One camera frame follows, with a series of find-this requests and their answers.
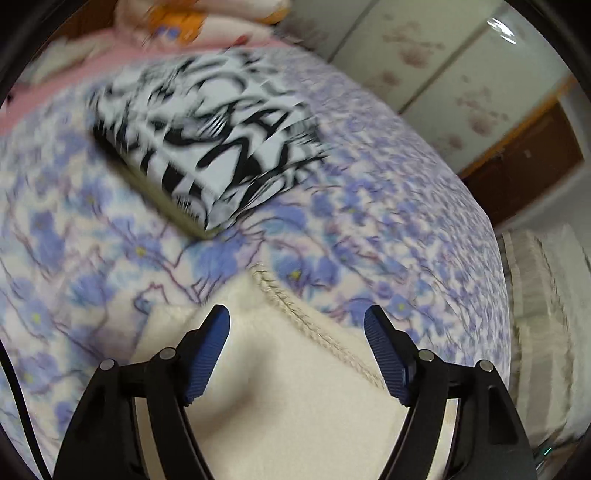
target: blue flower pattern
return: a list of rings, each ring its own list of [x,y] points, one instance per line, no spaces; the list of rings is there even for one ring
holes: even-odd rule
[[[508,378],[501,261],[468,190],[345,75],[296,48],[265,54],[333,150],[212,241],[185,237],[108,168],[85,110],[104,80],[59,93],[0,139],[14,178],[0,185],[0,327],[48,458],[97,364],[129,360],[152,305],[203,304],[255,262],[335,322],[362,327],[377,303],[421,348],[491,359]],[[0,375],[0,421],[21,448],[14,418]]]

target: black cable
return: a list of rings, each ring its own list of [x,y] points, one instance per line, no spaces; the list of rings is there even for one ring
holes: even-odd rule
[[[17,411],[18,416],[21,419],[22,429],[25,431],[25,437],[27,439],[27,443],[29,444],[29,448],[31,449],[31,453],[33,454],[33,459],[35,460],[37,468],[39,469],[39,473],[41,474],[43,480],[51,480],[51,474],[47,469],[47,465],[45,464],[45,460],[43,459],[43,455],[41,454],[41,449],[39,448],[39,444],[37,443],[37,438],[35,437],[35,431],[33,430],[31,417],[29,417],[27,404],[25,403],[25,397],[23,396],[21,386],[18,383],[17,373],[14,371],[14,367],[12,366],[12,362],[10,361],[8,352],[4,348],[1,339],[0,365],[2,366],[2,369],[6,374],[6,378],[8,379],[8,385],[10,385],[10,390],[12,391],[14,402],[17,404]]]

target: black and white fabric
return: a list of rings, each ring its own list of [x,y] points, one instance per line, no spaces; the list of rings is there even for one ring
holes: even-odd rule
[[[308,105],[243,50],[128,67],[90,104],[95,132],[204,231],[294,187],[327,151]]]

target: wooden cabinet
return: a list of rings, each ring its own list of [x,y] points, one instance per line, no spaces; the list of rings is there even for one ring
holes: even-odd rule
[[[556,103],[463,181],[494,226],[538,199],[582,161],[569,121]]]

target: white cloth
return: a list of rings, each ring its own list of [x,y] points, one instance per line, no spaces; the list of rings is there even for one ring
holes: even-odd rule
[[[202,308],[154,307],[133,361],[175,346],[216,303],[230,311],[230,334],[187,409],[216,480],[379,478],[407,409],[385,389],[361,330],[291,297],[260,265]],[[449,401],[431,479],[445,467],[455,412]],[[163,479],[144,401],[138,423],[149,476]]]
[[[113,41],[108,38],[89,37],[79,40],[58,38],[47,46],[39,58],[24,69],[18,81],[31,86],[39,85],[49,77],[104,53],[112,47]]]

